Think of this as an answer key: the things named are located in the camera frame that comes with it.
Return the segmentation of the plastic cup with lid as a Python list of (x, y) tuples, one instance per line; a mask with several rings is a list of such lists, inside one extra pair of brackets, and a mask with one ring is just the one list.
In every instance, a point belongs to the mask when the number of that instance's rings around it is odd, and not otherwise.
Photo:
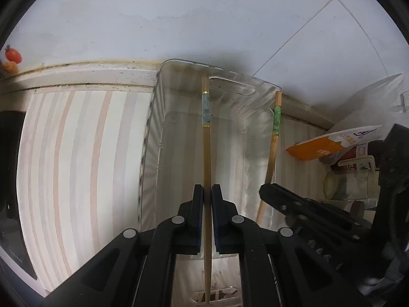
[(375, 158), (371, 155), (338, 163), (324, 178), (324, 196), (328, 200), (378, 199), (381, 191)]

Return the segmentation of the orange white carton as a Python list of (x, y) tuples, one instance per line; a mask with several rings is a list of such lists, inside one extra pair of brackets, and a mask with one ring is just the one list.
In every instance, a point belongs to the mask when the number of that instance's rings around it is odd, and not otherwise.
[(339, 132), (327, 133), (303, 141), (286, 149), (287, 153), (301, 161), (311, 161), (378, 138), (381, 125), (368, 125)]

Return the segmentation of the clear plastic organizer tray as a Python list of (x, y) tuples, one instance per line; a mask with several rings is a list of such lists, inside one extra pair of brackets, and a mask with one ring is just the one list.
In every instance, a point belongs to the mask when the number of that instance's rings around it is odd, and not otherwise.
[(143, 142), (140, 223), (150, 234), (137, 306), (261, 306), (276, 299), (259, 187), (272, 169), (279, 86), (226, 69), (167, 60)]

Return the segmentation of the black induction stove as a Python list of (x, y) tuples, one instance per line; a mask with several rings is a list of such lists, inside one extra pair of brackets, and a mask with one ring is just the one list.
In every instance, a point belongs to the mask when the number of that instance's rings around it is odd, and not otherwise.
[(17, 163), (25, 113), (1, 112), (1, 247), (30, 277), (37, 279), (21, 230), (17, 200)]

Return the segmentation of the clear plastic bag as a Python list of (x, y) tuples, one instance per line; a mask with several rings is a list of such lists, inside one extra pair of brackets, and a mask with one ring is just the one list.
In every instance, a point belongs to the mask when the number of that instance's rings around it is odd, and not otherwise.
[(377, 139), (385, 139), (394, 124), (408, 127), (408, 76), (398, 73), (372, 83), (340, 106), (343, 118), (329, 130), (378, 125)]

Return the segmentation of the green banded bamboo chopstick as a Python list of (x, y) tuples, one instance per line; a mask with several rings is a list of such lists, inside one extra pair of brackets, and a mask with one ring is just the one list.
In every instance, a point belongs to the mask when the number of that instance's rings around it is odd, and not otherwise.
[(282, 106), (282, 92), (277, 92), (275, 94), (275, 106), (274, 106), (274, 111), (273, 111), (274, 120), (273, 120), (273, 125), (272, 125), (270, 154), (269, 154), (264, 184), (271, 184), (273, 175), (275, 174), (275, 162), (277, 158), (277, 151), (278, 151), (278, 145), (279, 145), (279, 132), (281, 128), (281, 106)]

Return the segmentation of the fruit wall stickers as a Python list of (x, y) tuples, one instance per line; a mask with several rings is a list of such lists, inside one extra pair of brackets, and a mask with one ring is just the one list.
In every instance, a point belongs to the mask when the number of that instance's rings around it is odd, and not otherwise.
[(19, 64), (22, 63), (22, 56), (17, 49), (7, 45), (4, 49), (4, 56), (6, 60), (1, 61), (1, 68), (11, 75), (19, 73)]

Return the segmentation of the blue banded bamboo chopstick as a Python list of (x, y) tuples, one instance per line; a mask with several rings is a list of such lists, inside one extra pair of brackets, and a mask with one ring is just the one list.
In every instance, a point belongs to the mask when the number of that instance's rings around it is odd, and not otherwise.
[(211, 296), (212, 227), (211, 227), (211, 112), (209, 77), (202, 77), (202, 135), (204, 189), (204, 296), (207, 306)]

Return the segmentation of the striped cat table mat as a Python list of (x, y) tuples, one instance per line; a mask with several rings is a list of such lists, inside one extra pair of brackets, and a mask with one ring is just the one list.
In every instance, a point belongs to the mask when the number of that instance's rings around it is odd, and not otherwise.
[[(202, 183), (200, 94), (158, 91), (144, 154), (150, 92), (35, 92), (19, 146), (17, 198), (28, 255), (45, 294), (124, 229), (145, 231), (177, 213)], [(212, 182), (252, 220), (264, 183), (272, 108), (234, 107), (252, 96), (212, 99)], [(328, 170), (286, 148), (325, 130), (284, 113), (275, 181), (323, 198)]]

